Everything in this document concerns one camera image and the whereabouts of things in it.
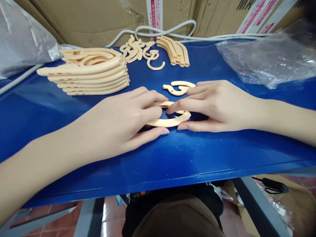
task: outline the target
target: cardboard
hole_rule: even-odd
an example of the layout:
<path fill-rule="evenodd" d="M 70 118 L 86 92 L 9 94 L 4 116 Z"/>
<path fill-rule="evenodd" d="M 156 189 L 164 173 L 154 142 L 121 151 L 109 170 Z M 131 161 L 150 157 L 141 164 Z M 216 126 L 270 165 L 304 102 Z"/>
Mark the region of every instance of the cardboard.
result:
<path fill-rule="evenodd" d="M 258 1 L 260 0 L 200 0 L 198 2 L 195 18 L 197 28 L 193 36 L 212 37 L 235 34 L 251 8 L 254 7 Z M 265 22 L 269 20 L 282 2 L 283 0 L 280 0 L 278 4 L 274 5 L 274 9 L 270 11 L 269 16 L 265 16 Z M 304 3 L 303 0 L 298 0 L 288 13 L 276 23 L 272 32 L 275 32 L 280 28 L 285 28 L 296 20 L 302 18 L 305 6 Z"/>
<path fill-rule="evenodd" d="M 42 26 L 45 27 L 57 40 L 58 43 L 62 44 L 65 41 L 60 35 L 54 30 L 54 28 L 45 20 L 45 18 L 36 10 L 36 8 L 26 0 L 14 0 L 21 8 L 26 10 L 32 17 L 34 17 Z"/>
<path fill-rule="evenodd" d="M 289 192 L 282 194 L 279 202 L 285 207 L 287 213 L 292 213 L 291 224 L 294 228 L 293 236 L 315 236 L 316 201 L 312 194 L 304 187 L 296 184 L 280 175 L 262 174 L 257 178 L 268 178 L 284 183 Z M 260 237 L 246 208 L 238 204 L 240 215 L 243 219 L 246 232 L 250 236 Z"/>
<path fill-rule="evenodd" d="M 306 1 L 298 0 L 296 3 L 295 1 L 296 0 L 280 0 L 258 32 L 274 33 L 277 30 L 284 29 L 295 21 L 301 19 L 304 16 L 304 7 L 306 5 Z M 282 4 L 285 4 L 286 6 L 290 5 L 291 2 L 293 2 L 292 7 L 287 12 L 285 12 L 284 16 L 279 16 L 277 11 L 280 10 L 282 12 Z"/>
<path fill-rule="evenodd" d="M 80 47 L 105 47 L 124 29 L 135 30 L 148 25 L 145 0 L 15 0 L 38 20 L 59 43 Z M 170 29 L 186 20 L 197 22 L 193 36 L 211 37 L 235 34 L 256 3 L 264 0 L 172 0 L 163 1 L 163 29 Z M 267 22 L 283 1 L 262 18 Z M 304 1 L 298 2 L 276 23 L 272 32 L 284 28 L 303 16 Z M 176 33 L 188 35 L 192 25 Z M 123 35 L 114 46 L 127 42 Z"/>
<path fill-rule="evenodd" d="M 287 14 L 280 20 L 276 27 L 271 31 L 272 33 L 276 32 L 279 29 L 284 29 L 285 27 L 291 25 L 295 21 L 304 17 L 304 7 L 306 1 L 298 0 L 297 3 L 292 7 Z"/>
<path fill-rule="evenodd" d="M 196 37 L 235 34 L 256 0 L 202 0 L 197 13 Z"/>
<path fill-rule="evenodd" d="M 42 15 L 65 42 L 80 47 L 105 47 L 124 29 L 134 30 L 138 26 L 148 25 L 145 1 L 138 0 L 17 0 L 23 2 L 27 12 L 33 8 Z M 164 29 L 172 28 L 194 15 L 195 0 L 164 1 Z M 186 34 L 187 27 L 177 31 Z M 129 34 L 123 35 L 115 46 L 123 45 Z"/>

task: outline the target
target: red tile floor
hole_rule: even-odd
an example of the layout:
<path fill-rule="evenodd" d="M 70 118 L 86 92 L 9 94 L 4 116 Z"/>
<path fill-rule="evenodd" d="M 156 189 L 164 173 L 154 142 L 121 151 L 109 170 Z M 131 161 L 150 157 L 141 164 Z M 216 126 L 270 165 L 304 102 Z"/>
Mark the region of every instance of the red tile floor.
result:
<path fill-rule="evenodd" d="M 283 175 L 285 178 L 306 187 L 316 199 L 316 178 L 294 177 Z M 50 206 L 37 207 L 30 215 L 14 224 L 31 220 L 48 213 L 78 205 L 71 213 L 62 218 L 41 227 L 26 236 L 28 237 L 73 237 L 75 227 L 80 214 L 82 201 L 56 204 Z M 117 206 L 115 197 L 106 197 L 103 206 L 103 220 L 101 237 L 121 237 L 122 228 L 125 222 L 126 206 Z M 227 237 L 248 236 L 241 217 L 238 215 L 237 206 L 224 200 L 224 212 L 220 217 L 224 233 Z"/>

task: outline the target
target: blue table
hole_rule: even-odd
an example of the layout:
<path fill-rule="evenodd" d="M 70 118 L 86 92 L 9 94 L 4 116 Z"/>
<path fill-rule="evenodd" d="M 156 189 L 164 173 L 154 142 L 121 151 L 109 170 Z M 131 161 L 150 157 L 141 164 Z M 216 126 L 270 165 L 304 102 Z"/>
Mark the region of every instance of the blue table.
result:
<path fill-rule="evenodd" d="M 152 66 L 160 66 L 165 61 L 165 67 L 160 71 L 152 71 L 145 60 L 128 64 L 130 86 L 118 93 L 145 86 L 164 94 L 170 101 L 177 101 L 185 96 L 169 94 L 162 89 L 163 84 L 177 80 L 192 83 L 228 80 L 257 97 L 283 100 L 316 110 L 314 78 L 284 83 L 275 90 L 263 85 L 243 84 L 213 43 L 195 42 L 187 43 L 186 46 L 190 67 L 171 66 L 167 53 L 157 47 L 160 57 L 152 62 Z M 47 66 L 62 63 L 59 60 Z M 0 162 L 31 140 L 74 121 L 105 97 L 68 96 L 46 77 L 33 73 L 0 96 Z M 205 118 L 192 113 L 190 119 Z M 24 207 L 311 166 L 316 166 L 316 149 L 284 136 L 256 130 L 206 133 L 177 131 L 173 127 L 169 135 L 135 151 L 73 171 L 41 190 Z"/>

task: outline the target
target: plastic bag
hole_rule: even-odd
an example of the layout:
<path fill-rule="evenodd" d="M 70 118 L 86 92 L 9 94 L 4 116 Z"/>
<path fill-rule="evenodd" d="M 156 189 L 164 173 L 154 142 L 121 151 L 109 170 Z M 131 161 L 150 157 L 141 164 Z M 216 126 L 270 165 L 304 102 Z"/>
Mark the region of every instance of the plastic bag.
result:
<path fill-rule="evenodd" d="M 217 43 L 224 60 L 244 83 L 278 84 L 316 76 L 316 36 L 301 19 L 284 30 L 249 42 Z"/>
<path fill-rule="evenodd" d="M 61 58 L 59 44 L 13 0 L 0 1 L 0 79 Z"/>
<path fill-rule="evenodd" d="M 259 186 L 259 188 L 261 189 L 261 191 L 264 193 L 264 195 L 267 197 L 267 199 L 269 200 L 269 202 L 272 204 L 272 206 L 274 207 L 274 209 L 277 211 L 277 213 L 279 214 L 281 220 L 283 221 L 283 223 L 285 224 L 287 231 L 289 232 L 290 236 L 293 236 L 293 232 L 294 232 L 294 227 L 291 224 L 292 221 L 292 217 L 293 217 L 293 213 L 291 211 L 289 211 L 284 205 L 281 204 L 281 202 L 279 201 L 282 197 L 283 194 L 269 194 L 265 191 L 266 186 L 264 186 L 264 184 L 258 180 L 255 180 L 256 184 Z"/>

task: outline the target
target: metal table leg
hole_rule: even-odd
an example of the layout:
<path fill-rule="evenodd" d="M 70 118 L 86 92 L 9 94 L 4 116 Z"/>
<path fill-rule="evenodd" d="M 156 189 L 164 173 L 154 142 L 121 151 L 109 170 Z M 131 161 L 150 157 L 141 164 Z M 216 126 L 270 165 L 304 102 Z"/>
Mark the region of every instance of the metal table leg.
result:
<path fill-rule="evenodd" d="M 104 198 L 83 201 L 74 237 L 101 235 Z"/>

